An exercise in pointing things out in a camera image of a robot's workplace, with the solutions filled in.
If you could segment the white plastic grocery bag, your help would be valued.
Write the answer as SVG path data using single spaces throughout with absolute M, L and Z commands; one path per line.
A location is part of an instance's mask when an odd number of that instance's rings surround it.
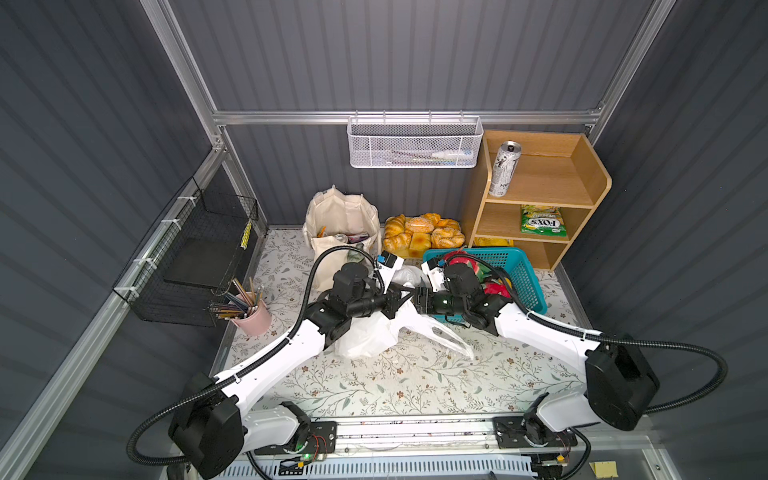
M 404 286 L 415 287 L 411 282 L 406 282 Z M 335 341 L 335 352 L 347 359 L 374 358 L 394 347 L 399 341 L 400 331 L 405 329 L 473 360 L 472 347 L 458 334 L 432 316 L 419 313 L 419 307 L 414 302 L 417 291 L 416 288 L 413 297 L 392 320 L 383 314 L 383 310 L 367 317 L 353 318 L 350 330 Z

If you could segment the cream canvas tote bag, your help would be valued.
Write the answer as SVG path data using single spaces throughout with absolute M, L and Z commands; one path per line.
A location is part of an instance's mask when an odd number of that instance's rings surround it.
M 378 209 L 363 195 L 344 194 L 335 186 L 318 192 L 311 199 L 302 227 L 305 241 L 317 260 L 326 250 L 349 245 L 372 257 L 382 251 Z M 348 234 L 368 233 L 363 243 L 348 244 Z

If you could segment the purple Fox's candy bag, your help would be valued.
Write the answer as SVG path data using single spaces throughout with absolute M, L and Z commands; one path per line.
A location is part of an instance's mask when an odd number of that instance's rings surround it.
M 368 233 L 348 234 L 347 235 L 347 243 L 348 244 L 363 243 L 366 240 L 368 240 L 369 238 L 370 238 L 370 235 Z

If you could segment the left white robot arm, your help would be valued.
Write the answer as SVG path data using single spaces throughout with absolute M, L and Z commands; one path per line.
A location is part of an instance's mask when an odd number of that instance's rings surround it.
M 128 437 L 128 458 L 145 466 L 190 464 L 202 478 L 211 479 L 242 452 L 261 448 L 257 432 L 264 424 L 246 416 L 263 395 L 347 334 L 353 319 L 376 312 L 394 318 L 404 304 L 400 289 L 389 286 L 403 259 L 389 252 L 363 258 L 344 264 L 327 294 L 317 300 L 305 295 L 294 325 L 267 347 L 214 376 L 191 378 L 179 401 L 151 415 Z M 165 417 L 171 419 L 168 436 L 180 455 L 141 453 L 140 438 Z

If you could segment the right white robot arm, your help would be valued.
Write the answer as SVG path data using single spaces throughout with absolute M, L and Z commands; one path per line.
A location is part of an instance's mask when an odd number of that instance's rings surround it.
M 429 250 L 422 267 L 436 290 L 418 294 L 418 310 L 437 317 L 459 317 L 479 330 L 528 344 L 578 375 L 576 387 L 543 393 L 534 401 L 525 413 L 530 434 L 560 433 L 597 423 L 632 431 L 644 415 L 701 400 L 727 377 L 726 360 L 708 348 L 609 335 L 547 317 L 533 267 L 518 248 Z M 716 371 L 694 392 L 654 404 L 660 380 L 644 356 L 647 349 L 701 355 L 715 363 Z

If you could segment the teal plastic basket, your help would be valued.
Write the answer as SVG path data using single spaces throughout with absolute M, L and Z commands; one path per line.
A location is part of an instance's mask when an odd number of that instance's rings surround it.
M 548 307 L 539 281 L 534 273 L 531 262 L 523 250 L 516 247 L 476 247 L 462 249 L 467 254 L 486 261 L 493 267 L 502 269 L 509 277 L 508 283 L 511 283 L 516 290 L 519 298 L 525 304 L 526 308 L 533 310 L 538 314 L 546 315 Z M 423 255 L 423 261 L 428 262 L 434 258 L 443 258 L 449 256 L 456 249 L 431 249 Z M 489 269 L 482 265 L 476 265 L 479 278 L 490 279 Z M 438 315 L 434 314 L 443 323 L 458 324 L 463 322 L 461 315 Z

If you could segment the yellow bread tray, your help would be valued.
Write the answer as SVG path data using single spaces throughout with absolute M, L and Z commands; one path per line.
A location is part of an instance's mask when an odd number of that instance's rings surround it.
M 465 245 L 466 237 L 457 220 L 437 213 L 390 217 L 384 225 L 382 249 L 406 259 L 422 258 L 430 249 L 452 249 Z

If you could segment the floral table mat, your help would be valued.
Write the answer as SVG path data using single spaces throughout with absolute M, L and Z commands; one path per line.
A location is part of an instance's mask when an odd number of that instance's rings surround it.
M 249 273 L 264 289 L 272 316 L 258 337 L 233 331 L 225 367 L 234 366 L 288 330 L 298 315 L 314 260 L 300 230 L 273 229 Z M 473 358 L 407 329 L 374 358 L 347 359 L 329 349 L 284 376 L 256 404 L 292 401 L 314 417 L 404 416 L 524 411 L 542 393 L 580 385 L 565 362 L 533 347 L 456 328 Z

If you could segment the pink pencil cup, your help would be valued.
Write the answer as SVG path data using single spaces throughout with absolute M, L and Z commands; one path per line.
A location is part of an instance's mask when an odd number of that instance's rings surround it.
M 231 288 L 219 300 L 209 303 L 208 312 L 217 320 L 234 324 L 247 337 L 266 333 L 272 323 L 264 288 L 253 278 L 247 284 L 233 279 Z

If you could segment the green Fox's candy bag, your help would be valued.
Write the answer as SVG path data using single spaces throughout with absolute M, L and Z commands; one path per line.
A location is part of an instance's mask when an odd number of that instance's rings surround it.
M 532 235 L 565 238 L 567 229 L 559 207 L 522 205 L 520 231 Z

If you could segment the left silver drink can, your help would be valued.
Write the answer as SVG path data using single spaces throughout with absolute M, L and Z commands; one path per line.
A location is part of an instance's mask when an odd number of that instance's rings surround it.
M 506 195 L 512 177 L 522 155 L 522 146 L 514 141 L 504 142 L 498 149 L 492 164 L 489 194 L 493 197 Z

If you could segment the wooden shelf unit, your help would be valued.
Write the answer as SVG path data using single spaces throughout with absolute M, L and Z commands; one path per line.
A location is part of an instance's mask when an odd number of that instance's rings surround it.
M 506 141 L 522 155 L 506 194 L 490 194 L 492 166 Z M 598 209 L 612 179 L 583 134 L 487 130 L 462 203 L 462 232 L 469 247 L 481 238 L 510 240 L 535 269 L 555 269 Z M 545 237 L 521 230 L 525 205 L 557 207 L 567 236 Z

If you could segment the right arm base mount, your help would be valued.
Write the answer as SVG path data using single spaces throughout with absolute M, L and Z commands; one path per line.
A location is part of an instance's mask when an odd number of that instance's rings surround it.
M 567 433 L 553 432 L 536 417 L 496 416 L 491 423 L 497 445 L 502 449 L 572 446 Z

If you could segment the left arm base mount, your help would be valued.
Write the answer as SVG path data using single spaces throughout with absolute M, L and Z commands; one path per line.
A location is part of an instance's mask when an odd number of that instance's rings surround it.
M 285 454 L 330 454 L 336 450 L 338 423 L 335 421 L 312 421 L 302 424 L 286 445 L 278 451 Z

